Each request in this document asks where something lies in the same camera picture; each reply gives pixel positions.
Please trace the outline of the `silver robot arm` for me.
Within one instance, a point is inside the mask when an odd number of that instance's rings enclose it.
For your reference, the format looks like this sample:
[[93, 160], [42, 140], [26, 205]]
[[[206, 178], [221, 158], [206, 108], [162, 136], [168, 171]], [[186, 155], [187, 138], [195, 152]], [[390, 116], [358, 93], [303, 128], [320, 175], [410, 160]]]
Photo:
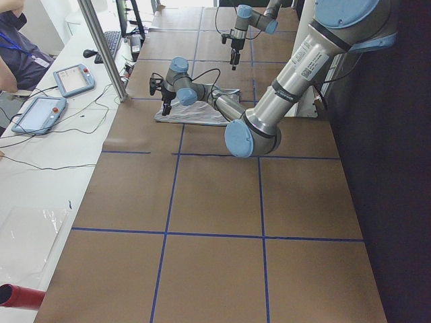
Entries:
[[173, 99], [183, 106], [211, 104], [229, 122], [224, 138], [232, 155], [268, 154], [281, 141], [279, 121], [314, 85], [328, 60], [394, 44], [399, 6], [399, 1], [315, 1], [307, 36], [254, 108], [244, 108], [215, 85], [193, 82], [182, 57], [171, 61], [165, 77], [151, 77], [150, 93], [161, 92], [163, 115], [170, 114]]
[[236, 12], [236, 22], [229, 34], [222, 35], [222, 43], [231, 40], [230, 64], [232, 70], [240, 61], [240, 51], [244, 48], [248, 28], [254, 27], [261, 32], [273, 34], [277, 29], [277, 16], [282, 6], [282, 1], [270, 1], [264, 11], [259, 13], [249, 5], [239, 5]]

